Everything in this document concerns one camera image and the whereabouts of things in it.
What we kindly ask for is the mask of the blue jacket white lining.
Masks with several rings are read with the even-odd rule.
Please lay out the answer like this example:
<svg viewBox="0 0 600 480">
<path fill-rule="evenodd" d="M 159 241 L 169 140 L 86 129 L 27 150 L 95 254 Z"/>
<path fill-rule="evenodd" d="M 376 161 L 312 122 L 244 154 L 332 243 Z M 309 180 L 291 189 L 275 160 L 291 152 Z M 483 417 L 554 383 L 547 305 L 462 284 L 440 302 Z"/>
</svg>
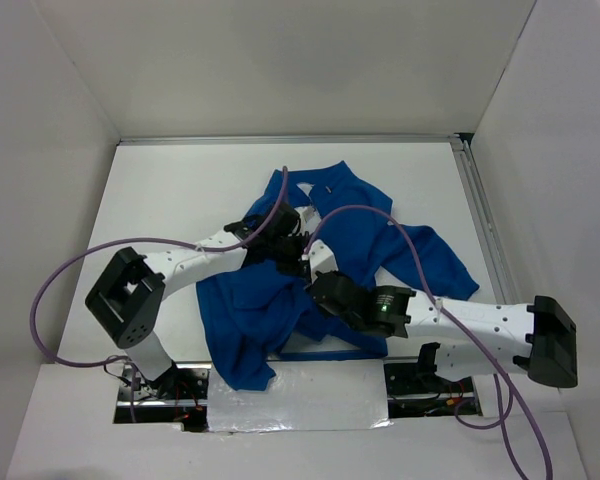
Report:
<svg viewBox="0 0 600 480">
<path fill-rule="evenodd" d="M 467 300 L 478 289 L 466 266 L 429 226 L 395 227 L 386 219 L 392 199 L 358 178 L 345 162 L 288 175 L 275 171 L 248 210 L 265 215 L 286 181 L 292 207 L 313 207 L 320 216 L 342 206 L 347 212 L 330 220 L 319 234 L 335 253 L 338 267 L 358 285 L 371 289 L 385 269 L 406 285 L 428 285 L 437 296 Z M 235 390 L 266 390 L 274 377 L 267 360 L 281 353 L 298 333 L 313 342 L 338 338 L 348 350 L 288 354 L 288 361 L 345 361 L 383 358 L 385 339 L 350 329 L 337 317 L 323 316 L 297 277 L 279 273 L 266 260 L 207 278 L 196 286 L 200 315 L 212 362 Z"/>
</svg>

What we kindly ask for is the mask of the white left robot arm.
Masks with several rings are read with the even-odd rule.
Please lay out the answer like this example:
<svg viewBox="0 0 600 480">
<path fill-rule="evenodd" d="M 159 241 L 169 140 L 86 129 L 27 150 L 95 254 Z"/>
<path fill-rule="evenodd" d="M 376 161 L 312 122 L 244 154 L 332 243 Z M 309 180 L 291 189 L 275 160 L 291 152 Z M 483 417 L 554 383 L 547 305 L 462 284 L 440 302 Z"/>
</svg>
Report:
<svg viewBox="0 0 600 480">
<path fill-rule="evenodd" d="M 280 204 L 271 218 L 248 216 L 227 224 L 192 248 L 146 255 L 126 247 L 114 254 L 85 299 L 85 305 L 141 374 L 143 389 L 156 399 L 173 394 L 188 378 L 154 332 L 160 306 L 175 292 L 216 274 L 272 260 L 285 272 L 300 263 L 317 213 L 310 206 Z"/>
</svg>

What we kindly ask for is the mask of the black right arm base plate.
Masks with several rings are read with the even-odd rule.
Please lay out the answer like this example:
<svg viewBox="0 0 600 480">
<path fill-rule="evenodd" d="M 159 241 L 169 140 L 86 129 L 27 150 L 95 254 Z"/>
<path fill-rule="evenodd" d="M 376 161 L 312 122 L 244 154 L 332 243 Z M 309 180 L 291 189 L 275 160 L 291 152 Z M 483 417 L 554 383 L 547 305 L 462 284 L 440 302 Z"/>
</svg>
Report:
<svg viewBox="0 0 600 480">
<path fill-rule="evenodd" d="M 441 397 L 443 394 L 464 397 L 474 393 L 474 384 L 470 378 L 459 381 L 445 380 L 433 373 L 421 373 L 412 362 L 389 362 L 383 367 L 389 398 L 416 395 Z"/>
</svg>

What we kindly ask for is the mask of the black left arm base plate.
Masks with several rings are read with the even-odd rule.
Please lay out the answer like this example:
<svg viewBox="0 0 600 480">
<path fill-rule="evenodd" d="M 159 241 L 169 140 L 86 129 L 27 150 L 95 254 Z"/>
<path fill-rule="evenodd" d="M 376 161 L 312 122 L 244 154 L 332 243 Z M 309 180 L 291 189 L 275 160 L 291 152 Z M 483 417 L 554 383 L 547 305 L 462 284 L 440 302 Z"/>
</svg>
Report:
<svg viewBox="0 0 600 480">
<path fill-rule="evenodd" d="M 122 373 L 114 377 L 119 381 L 119 400 L 134 397 L 138 401 L 185 399 L 202 402 L 207 399 L 209 374 L 209 365 L 182 364 L 155 381 L 147 380 L 140 372 L 133 375 L 130 366 L 125 366 Z"/>
</svg>

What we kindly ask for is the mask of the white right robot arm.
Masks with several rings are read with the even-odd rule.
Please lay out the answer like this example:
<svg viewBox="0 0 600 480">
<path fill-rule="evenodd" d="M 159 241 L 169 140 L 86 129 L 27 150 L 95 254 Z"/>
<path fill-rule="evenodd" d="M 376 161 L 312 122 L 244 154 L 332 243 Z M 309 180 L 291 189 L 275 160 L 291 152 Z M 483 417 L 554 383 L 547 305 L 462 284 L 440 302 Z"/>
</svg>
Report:
<svg viewBox="0 0 600 480">
<path fill-rule="evenodd" d="M 429 299 L 391 285 L 368 290 L 338 271 L 317 274 L 308 294 L 354 331 L 422 340 L 416 379 L 428 392 L 498 369 L 552 388 L 578 384 L 576 325 L 552 297 L 516 305 Z"/>
</svg>

